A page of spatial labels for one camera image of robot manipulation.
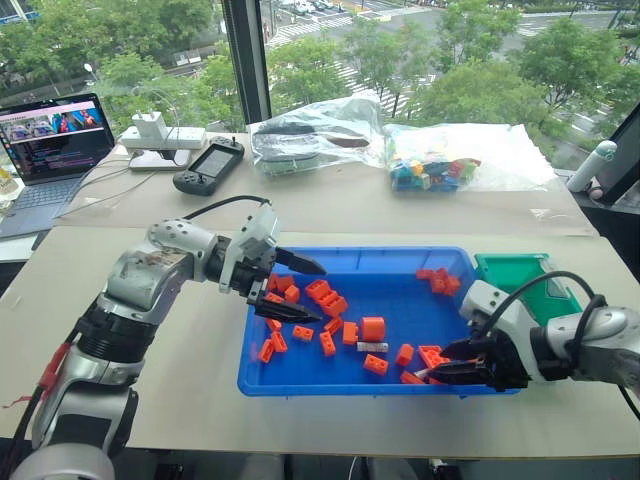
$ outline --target crosswalk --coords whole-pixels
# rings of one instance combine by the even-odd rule
[[[351,25],[353,20],[351,17],[339,17],[325,20],[323,22],[304,23],[299,25],[286,25],[278,29],[278,33],[267,41],[267,46],[278,47],[285,43],[291,42],[298,35],[305,35],[312,32],[319,32],[322,28],[338,28],[345,25]]]
[[[366,85],[363,85],[362,83],[358,82],[357,70],[351,68],[349,65],[344,65],[340,62],[334,62],[334,65],[338,72],[338,77],[340,77],[345,82],[345,84],[347,85],[347,88],[351,90],[352,93],[371,90],[370,87],[367,87]],[[406,95],[400,94],[400,96],[398,97],[398,106],[396,108],[396,115],[402,110],[402,107],[406,105],[408,100],[409,100],[409,97],[407,97]],[[382,106],[382,110],[388,116],[391,116],[393,114],[393,104],[395,103],[395,101],[396,101],[395,93],[391,93],[389,91],[383,93],[382,98],[380,98],[380,105]]]

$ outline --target table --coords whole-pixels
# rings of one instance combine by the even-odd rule
[[[244,207],[245,215],[253,208]],[[212,212],[209,219],[223,217]],[[0,404],[31,391],[113,262],[143,236],[137,228],[53,229],[0,299]],[[547,252],[610,304],[640,309],[640,286],[599,237],[291,232],[280,243]],[[236,376],[246,309],[210,283],[185,285],[147,353],[129,446],[445,458],[640,454],[640,429],[613,385],[566,380],[466,399],[245,397]],[[20,413],[0,410],[0,436],[13,433]]]
[[[184,194],[173,186],[173,173],[158,172],[126,195],[69,214],[58,224],[146,228],[158,218],[180,217],[223,198],[253,194],[271,199],[283,228],[293,232],[598,234],[561,181],[552,191],[458,192],[424,198],[394,194],[385,170],[360,164],[266,179],[253,168],[248,136],[236,138],[245,146],[245,160],[212,197]],[[125,168],[123,158],[110,155],[103,163],[115,162],[96,169],[88,180]],[[70,208],[127,190],[147,175],[126,172],[96,182],[82,189]],[[235,230],[245,209],[229,205],[215,220],[204,215],[198,222],[210,229]]]

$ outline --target power strip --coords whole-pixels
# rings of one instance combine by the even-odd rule
[[[204,128],[167,127],[160,112],[137,113],[129,127],[120,137],[127,148],[150,150],[200,150],[206,142]]]

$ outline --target orange plastic part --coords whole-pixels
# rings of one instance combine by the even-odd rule
[[[398,355],[396,356],[396,363],[398,365],[402,365],[406,367],[409,365],[409,362],[413,358],[413,347],[408,343],[403,344],[398,350]]]
[[[309,298],[314,301],[318,301],[323,295],[326,295],[331,290],[329,283],[326,280],[314,280],[309,285],[304,287],[304,291],[307,292]]]
[[[300,289],[295,285],[291,285],[284,291],[284,299],[287,302],[298,303],[298,300],[300,300]]]
[[[338,296],[338,292],[336,292],[335,290],[329,290],[329,292],[325,293],[323,296],[317,299],[316,303],[324,308],[325,305],[328,305],[329,303],[336,300]]]
[[[277,280],[278,280],[278,275],[275,273],[272,273],[271,275],[269,275],[269,280],[267,280],[267,291],[268,292],[272,292],[273,290],[278,288],[277,285]]]
[[[331,321],[324,326],[324,329],[333,335],[342,328],[342,325],[344,325],[344,322],[340,317],[333,317]]]
[[[429,368],[435,368],[442,363],[448,363],[449,359],[440,356],[442,348],[438,345],[420,345],[418,347],[418,353],[422,358],[422,361]]]
[[[276,286],[278,287],[278,291],[284,293],[286,292],[287,288],[289,288],[291,285],[295,285],[296,282],[293,279],[293,276],[288,275],[286,277],[277,277],[276,278]]]
[[[384,318],[362,317],[360,334],[363,342],[381,342],[384,340]]]
[[[275,303],[282,303],[284,302],[284,298],[282,298],[280,295],[276,295],[273,292],[269,292],[265,295],[264,297],[266,300],[271,300],[272,302]]]
[[[444,283],[445,287],[443,293],[445,295],[455,295],[456,292],[460,289],[460,280],[458,280],[458,277],[454,275],[449,275]]]
[[[296,325],[295,327],[293,327],[293,336],[302,340],[303,342],[310,342],[313,338],[313,330],[307,327]]]
[[[274,320],[273,318],[265,318],[264,321],[267,322],[267,326],[272,332],[279,332],[282,329],[282,322]]]
[[[356,322],[344,322],[342,325],[342,343],[345,345],[358,343],[358,324]]]
[[[420,270],[416,271],[416,278],[418,280],[429,280],[433,277],[433,275],[434,272],[430,268],[421,268]]]
[[[341,313],[344,313],[347,308],[349,308],[349,304],[344,297],[340,296],[322,305],[322,311],[330,317],[337,317]]]
[[[424,381],[407,371],[402,372],[402,375],[400,375],[400,381],[402,383],[410,383],[414,385],[425,385]]]
[[[367,358],[364,359],[364,368],[378,375],[385,375],[389,368],[389,362],[369,354]]]
[[[324,350],[324,356],[330,357],[336,354],[336,345],[333,343],[330,332],[322,332],[320,335],[320,343],[322,344],[322,350]]]
[[[431,291],[433,293],[444,293],[446,288],[445,281],[440,277],[433,277],[431,279]]]
[[[271,332],[271,342],[276,352],[283,353],[287,351],[287,342],[280,332]]]
[[[271,360],[271,355],[273,355],[274,346],[273,342],[270,338],[267,338],[262,344],[262,348],[260,349],[260,353],[258,354],[258,358],[260,361],[264,363],[269,363]]]

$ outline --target plastic bag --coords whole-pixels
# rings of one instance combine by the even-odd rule
[[[396,191],[549,190],[557,184],[523,125],[387,125],[384,130]]]
[[[254,165],[270,176],[346,162],[384,167],[381,119],[380,100],[365,92],[251,124]]]

